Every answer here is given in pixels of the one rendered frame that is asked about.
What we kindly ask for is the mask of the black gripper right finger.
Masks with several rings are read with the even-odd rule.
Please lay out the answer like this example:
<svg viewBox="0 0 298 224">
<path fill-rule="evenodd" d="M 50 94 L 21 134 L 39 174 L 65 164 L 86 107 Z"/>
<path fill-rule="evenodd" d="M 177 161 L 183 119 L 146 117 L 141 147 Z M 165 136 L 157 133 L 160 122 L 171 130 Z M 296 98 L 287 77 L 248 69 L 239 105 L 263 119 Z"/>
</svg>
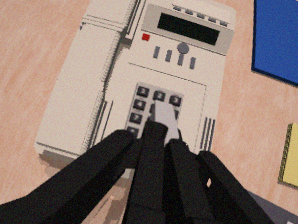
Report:
<svg viewBox="0 0 298 224">
<path fill-rule="evenodd" d="M 165 224 L 275 224 L 215 154 L 189 150 L 173 105 L 164 102 L 164 107 L 168 127 L 162 191 Z"/>
</svg>

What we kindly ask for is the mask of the beige telephone handset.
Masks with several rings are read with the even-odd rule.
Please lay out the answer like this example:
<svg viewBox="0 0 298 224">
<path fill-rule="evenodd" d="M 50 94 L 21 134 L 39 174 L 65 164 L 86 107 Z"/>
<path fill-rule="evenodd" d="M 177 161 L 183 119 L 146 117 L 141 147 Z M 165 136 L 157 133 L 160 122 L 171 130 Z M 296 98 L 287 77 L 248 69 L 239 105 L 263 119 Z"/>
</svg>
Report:
<svg viewBox="0 0 298 224">
<path fill-rule="evenodd" d="M 35 142 L 77 159 L 95 144 L 105 111 L 105 87 L 140 0 L 91 0 L 66 68 L 57 76 Z"/>
</svg>

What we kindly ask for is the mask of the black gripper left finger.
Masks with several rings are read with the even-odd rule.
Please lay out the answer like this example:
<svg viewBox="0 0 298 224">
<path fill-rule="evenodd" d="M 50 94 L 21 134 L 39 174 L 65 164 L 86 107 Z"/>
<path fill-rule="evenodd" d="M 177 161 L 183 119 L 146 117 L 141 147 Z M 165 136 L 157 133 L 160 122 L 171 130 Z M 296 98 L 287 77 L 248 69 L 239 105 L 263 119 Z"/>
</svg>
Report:
<svg viewBox="0 0 298 224">
<path fill-rule="evenodd" d="M 28 195 L 0 205 L 0 224 L 81 224 L 124 174 L 135 169 L 122 224 L 165 224 L 162 211 L 166 126 L 155 100 L 142 138 L 118 129 Z"/>
</svg>

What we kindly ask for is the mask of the beige desk phone body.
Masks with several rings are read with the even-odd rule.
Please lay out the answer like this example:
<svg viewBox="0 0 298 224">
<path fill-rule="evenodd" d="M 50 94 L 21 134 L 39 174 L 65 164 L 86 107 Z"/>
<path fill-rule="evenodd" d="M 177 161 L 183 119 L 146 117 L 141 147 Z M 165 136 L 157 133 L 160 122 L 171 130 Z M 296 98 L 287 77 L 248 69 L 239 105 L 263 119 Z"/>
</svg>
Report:
<svg viewBox="0 0 298 224">
<path fill-rule="evenodd" d="M 140 0 L 105 87 L 94 145 L 117 129 L 141 138 L 158 100 L 173 105 L 191 152 L 211 152 L 235 20 L 232 7 L 213 0 Z"/>
</svg>

